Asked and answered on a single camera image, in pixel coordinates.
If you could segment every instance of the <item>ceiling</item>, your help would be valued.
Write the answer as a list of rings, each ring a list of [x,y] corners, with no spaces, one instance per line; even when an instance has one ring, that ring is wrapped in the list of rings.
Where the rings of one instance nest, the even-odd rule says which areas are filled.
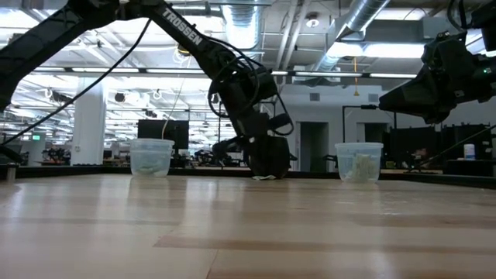
[[[466,5],[473,9],[481,5],[481,1],[468,1]],[[274,67],[277,53],[283,40],[284,26],[287,22],[288,10],[291,1],[276,0],[269,6],[264,6],[260,17],[260,41],[247,53],[259,56],[260,62],[267,67]],[[301,10],[299,3],[293,22],[292,36],[298,36],[295,51],[292,51],[288,68],[315,64],[326,52],[326,37],[329,25],[333,19],[348,12],[349,0],[342,1],[312,1],[306,14],[316,13],[319,24],[316,27],[302,25],[301,30],[295,35],[295,25]],[[376,20],[419,21],[422,18],[436,16],[444,17],[446,1],[416,1],[393,0],[380,12]],[[6,45],[14,33],[24,33],[29,28],[37,25],[54,10],[14,9],[13,7],[0,8],[0,48]],[[186,16],[190,23],[199,26],[198,30],[208,36],[227,40],[226,23],[224,20],[210,16]],[[136,19],[128,22],[114,22],[104,28],[86,32],[62,51],[51,57],[43,66],[47,67],[110,67],[126,52],[136,41],[146,23],[145,19]],[[237,35],[238,40],[243,39],[243,34]],[[481,51],[478,44],[474,44],[474,51]],[[336,65],[341,71],[359,71],[373,73],[416,74],[422,62],[418,58],[386,58],[358,56],[343,57]],[[150,25],[141,44],[133,54],[123,62],[120,67],[163,67],[163,68],[198,68],[196,61],[191,57],[182,57],[177,52],[175,41],[155,23]],[[108,92],[106,143],[109,145],[114,140],[129,140],[136,137],[136,122],[138,119],[147,119],[145,112],[139,109],[147,107],[156,110],[157,117],[166,119],[194,120],[191,123],[190,138],[195,139],[198,146],[213,144],[218,140],[218,118],[208,109],[206,92],[210,85],[207,78],[182,78],[182,77],[147,77],[120,76],[107,77],[104,81]],[[323,94],[327,91],[336,92],[341,88],[343,92],[334,95],[338,98],[322,98],[323,104],[339,102],[347,103],[353,97],[347,94],[349,86],[368,86],[374,88],[379,94],[403,82],[402,80],[387,79],[360,79],[341,78],[334,81],[328,90],[319,89]],[[54,92],[68,97],[78,93],[78,77],[74,75],[47,75],[31,74],[18,86],[12,103],[29,109],[8,110],[3,117],[5,122],[3,132],[15,134],[26,123],[34,122],[47,112],[60,105],[50,96]],[[284,100],[300,104],[309,102],[306,94],[315,89],[308,86],[287,84],[283,94]],[[115,94],[126,95],[125,102],[117,102]],[[174,112],[168,111],[177,103]],[[74,109],[68,108],[60,113],[56,119],[47,123],[39,132],[48,133],[48,138],[54,142],[64,143],[70,141],[73,124]],[[221,125],[221,139],[235,136],[231,127],[226,123]]]

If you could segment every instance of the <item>wooden table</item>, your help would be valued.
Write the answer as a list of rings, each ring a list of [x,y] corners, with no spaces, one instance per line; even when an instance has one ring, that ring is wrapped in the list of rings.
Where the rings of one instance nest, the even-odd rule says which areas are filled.
[[[0,185],[0,278],[496,278],[496,191],[93,175]]]

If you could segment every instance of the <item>white column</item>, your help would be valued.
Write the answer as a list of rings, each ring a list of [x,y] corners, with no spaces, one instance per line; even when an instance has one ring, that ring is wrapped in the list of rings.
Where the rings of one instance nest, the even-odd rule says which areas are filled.
[[[80,77],[77,92],[83,91],[96,78]],[[103,83],[95,85],[76,101],[71,165],[102,164],[105,140],[107,95]]]
[[[41,164],[37,162],[43,161],[42,152],[45,150],[45,145],[47,143],[46,137],[47,135],[44,133],[34,133],[31,141],[24,143],[27,145],[26,150],[29,152],[28,166],[41,166]]]

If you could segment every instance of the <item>plastic bin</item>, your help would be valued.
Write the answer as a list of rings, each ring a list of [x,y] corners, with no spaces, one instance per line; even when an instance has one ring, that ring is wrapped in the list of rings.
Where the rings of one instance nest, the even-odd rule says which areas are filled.
[[[337,143],[339,176],[352,183],[375,183],[381,172],[382,143]]]
[[[174,141],[134,139],[131,141],[131,171],[135,176],[165,177],[171,166]]]

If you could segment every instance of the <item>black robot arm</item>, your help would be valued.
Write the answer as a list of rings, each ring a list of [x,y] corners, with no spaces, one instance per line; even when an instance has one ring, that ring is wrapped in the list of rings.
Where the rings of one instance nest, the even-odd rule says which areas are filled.
[[[270,71],[226,43],[202,35],[163,0],[69,0],[66,6],[0,50],[0,109],[9,104],[17,84],[81,34],[115,20],[152,19],[198,62],[212,79],[209,94],[219,94],[237,137],[220,143],[222,150],[240,145],[250,158],[255,175],[283,177],[288,171],[289,149],[285,138],[268,136],[269,130],[290,124],[287,113],[269,118],[253,108],[277,94]]]

